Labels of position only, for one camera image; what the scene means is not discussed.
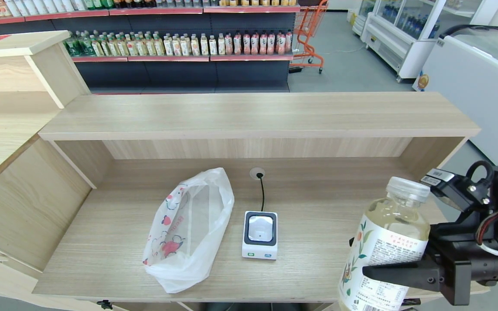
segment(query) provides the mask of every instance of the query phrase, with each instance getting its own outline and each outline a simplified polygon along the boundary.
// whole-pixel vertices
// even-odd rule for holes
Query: plastic bag
[[[209,276],[230,220],[233,192],[224,168],[182,181],[156,211],[144,266],[169,294]]]

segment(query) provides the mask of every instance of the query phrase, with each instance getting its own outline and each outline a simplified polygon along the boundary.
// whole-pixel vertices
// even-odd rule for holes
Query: refrigerator
[[[441,35],[416,79],[439,92],[482,128],[470,138],[498,165],[498,26],[461,25]]]
[[[498,0],[378,0],[361,40],[394,69],[397,82],[416,79],[440,33],[489,24],[497,10]]]

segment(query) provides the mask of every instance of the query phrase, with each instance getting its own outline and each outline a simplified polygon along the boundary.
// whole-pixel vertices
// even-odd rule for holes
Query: shopping cart
[[[318,73],[324,68],[324,58],[318,55],[314,47],[310,45],[310,38],[314,37],[324,12],[328,8],[328,0],[300,0],[301,10],[295,18],[294,33],[297,35],[297,43],[293,49],[292,69],[296,67],[318,67]]]

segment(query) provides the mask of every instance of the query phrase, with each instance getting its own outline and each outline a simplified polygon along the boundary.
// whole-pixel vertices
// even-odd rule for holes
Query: bottle label
[[[339,281],[340,301],[352,311],[398,311],[409,288],[367,278],[362,267],[420,260],[427,244],[390,232],[363,215]]]

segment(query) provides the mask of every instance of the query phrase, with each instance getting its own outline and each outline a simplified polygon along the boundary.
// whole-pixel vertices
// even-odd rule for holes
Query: wooden panel
[[[46,297],[32,294],[36,280],[0,263],[0,296],[19,299],[40,307],[71,311],[101,311],[101,306],[90,301]]]
[[[47,92],[0,92],[0,169],[58,112]]]
[[[59,108],[79,95],[90,94],[77,67],[65,54],[63,44],[55,44],[25,59]]]
[[[261,206],[260,184],[249,177],[255,166],[266,171],[265,210],[279,214],[275,262],[241,257],[243,214]],[[214,167],[226,169],[236,202],[213,269],[205,281],[166,294],[142,268],[155,212],[178,182]],[[86,199],[34,293],[136,302],[335,302],[348,239],[363,209],[385,196],[393,175],[410,177],[398,158],[116,161]],[[445,221],[433,199],[421,212],[432,223]],[[255,286],[264,275],[267,286]],[[486,291],[476,283],[472,290]],[[409,291],[409,297],[440,295]]]
[[[188,140],[473,136],[478,131],[434,92],[241,93],[79,96],[40,136]]]
[[[0,252],[43,270],[89,186],[37,140],[0,174]]]
[[[411,138],[105,140],[115,159],[398,157]]]
[[[0,57],[33,55],[68,37],[66,30],[12,34],[0,40]]]
[[[432,168],[444,165],[467,140],[467,137],[416,137],[401,154],[401,162],[419,180]]]
[[[16,91],[45,91],[45,87],[24,57],[0,57],[0,92]]]
[[[57,151],[69,162],[92,188],[103,181],[113,157],[99,140],[52,142]]]

